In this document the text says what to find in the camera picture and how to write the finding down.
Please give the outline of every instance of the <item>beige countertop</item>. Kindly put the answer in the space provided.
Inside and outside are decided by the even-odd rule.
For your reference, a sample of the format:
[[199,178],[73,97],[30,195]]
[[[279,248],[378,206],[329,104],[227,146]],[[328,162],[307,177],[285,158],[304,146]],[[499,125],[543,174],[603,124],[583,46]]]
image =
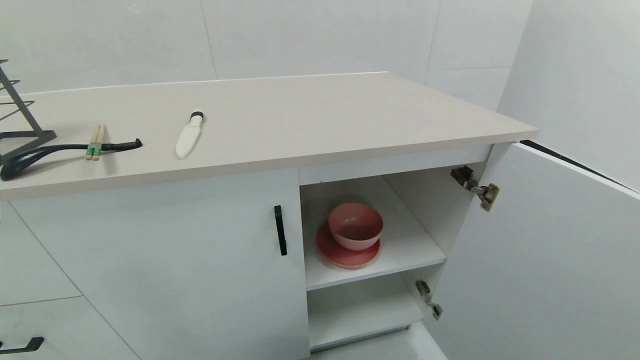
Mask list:
[[[56,195],[240,172],[453,149],[533,138],[538,130],[395,75],[381,72],[116,86],[23,95],[58,138],[144,146],[85,161],[84,151],[44,157],[0,182],[0,199]],[[202,134],[184,160],[175,143],[195,108]],[[18,114],[0,131],[29,130]]]

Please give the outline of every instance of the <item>cabinet handle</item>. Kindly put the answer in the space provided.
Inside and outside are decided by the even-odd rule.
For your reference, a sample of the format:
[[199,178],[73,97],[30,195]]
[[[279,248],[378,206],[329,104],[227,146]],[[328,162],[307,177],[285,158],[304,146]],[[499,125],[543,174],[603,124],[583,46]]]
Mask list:
[[0,355],[5,355],[5,354],[18,354],[20,352],[32,352],[32,351],[36,351],[40,348],[40,346],[42,345],[42,343],[44,342],[44,338],[39,336],[37,338],[31,338],[31,340],[29,340],[29,343],[27,344],[27,346],[23,347],[23,348],[10,348],[7,350],[0,350]]
[[284,238],[284,225],[282,225],[282,207],[276,205],[273,207],[273,213],[276,216],[276,228],[278,228],[278,241],[280,242],[280,255],[287,254],[287,240]]

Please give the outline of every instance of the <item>open cabinet door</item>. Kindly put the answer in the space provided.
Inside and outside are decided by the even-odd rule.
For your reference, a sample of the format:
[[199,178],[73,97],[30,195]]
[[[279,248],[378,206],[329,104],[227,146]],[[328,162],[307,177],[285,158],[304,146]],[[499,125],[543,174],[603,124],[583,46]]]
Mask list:
[[496,146],[425,320],[449,360],[640,359],[640,195]]

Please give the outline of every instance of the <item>white knife sheath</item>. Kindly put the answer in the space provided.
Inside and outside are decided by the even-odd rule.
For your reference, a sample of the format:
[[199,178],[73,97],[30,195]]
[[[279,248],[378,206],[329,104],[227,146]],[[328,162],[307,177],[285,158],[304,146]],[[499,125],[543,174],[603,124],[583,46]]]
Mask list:
[[200,135],[200,125],[202,124],[204,114],[200,109],[196,109],[191,113],[189,124],[184,127],[178,142],[175,144],[175,153],[179,159],[189,156],[191,150],[196,145],[198,135]]

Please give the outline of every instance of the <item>pink plate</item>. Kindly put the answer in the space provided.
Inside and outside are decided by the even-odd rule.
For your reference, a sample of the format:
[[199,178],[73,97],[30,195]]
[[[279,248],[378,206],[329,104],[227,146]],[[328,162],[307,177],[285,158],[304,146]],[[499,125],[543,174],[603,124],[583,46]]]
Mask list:
[[359,268],[378,256],[380,253],[380,241],[363,251],[353,251],[340,246],[331,234],[329,224],[325,223],[317,235],[318,249],[327,260],[343,268]]

